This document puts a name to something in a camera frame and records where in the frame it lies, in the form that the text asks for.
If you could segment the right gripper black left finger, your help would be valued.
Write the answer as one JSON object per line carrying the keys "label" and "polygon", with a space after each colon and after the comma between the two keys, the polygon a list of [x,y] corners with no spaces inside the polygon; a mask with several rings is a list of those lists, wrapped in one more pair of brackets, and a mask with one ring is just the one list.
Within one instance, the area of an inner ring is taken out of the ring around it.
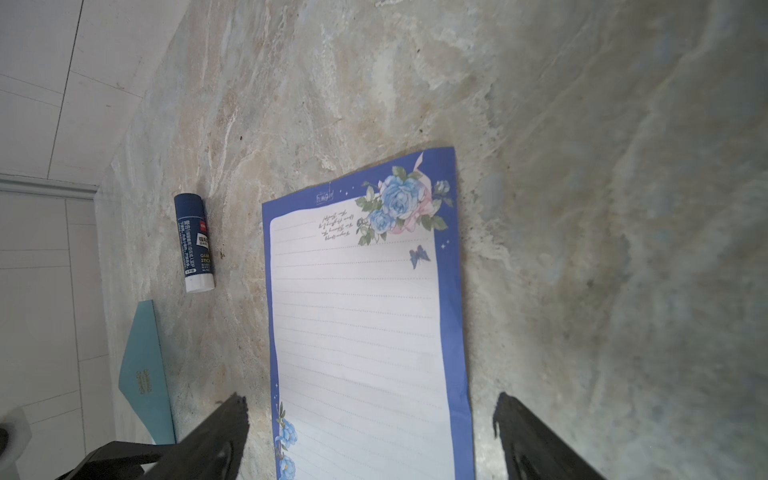
{"label": "right gripper black left finger", "polygon": [[63,479],[235,479],[248,437],[248,405],[233,394],[175,445],[113,441]]}

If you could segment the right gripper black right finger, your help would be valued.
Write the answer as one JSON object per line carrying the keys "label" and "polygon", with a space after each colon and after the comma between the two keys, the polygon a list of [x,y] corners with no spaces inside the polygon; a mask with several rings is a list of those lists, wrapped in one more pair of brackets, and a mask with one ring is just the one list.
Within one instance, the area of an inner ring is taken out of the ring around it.
{"label": "right gripper black right finger", "polygon": [[509,479],[605,479],[518,398],[506,392],[499,394],[493,429],[502,444]]}

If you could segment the teal paper envelope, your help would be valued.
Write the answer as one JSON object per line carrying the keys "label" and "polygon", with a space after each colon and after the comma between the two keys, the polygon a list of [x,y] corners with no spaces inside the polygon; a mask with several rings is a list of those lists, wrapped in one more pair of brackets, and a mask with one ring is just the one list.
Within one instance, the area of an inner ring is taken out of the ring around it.
{"label": "teal paper envelope", "polygon": [[177,443],[152,300],[136,307],[118,388],[156,444]]}

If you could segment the blue bordered floral letter paper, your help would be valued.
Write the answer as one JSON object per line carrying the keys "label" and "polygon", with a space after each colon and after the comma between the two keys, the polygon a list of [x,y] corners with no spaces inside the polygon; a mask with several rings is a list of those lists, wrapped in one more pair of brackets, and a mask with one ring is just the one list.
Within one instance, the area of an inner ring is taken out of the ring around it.
{"label": "blue bordered floral letter paper", "polygon": [[280,479],[471,479],[456,154],[262,207]]}

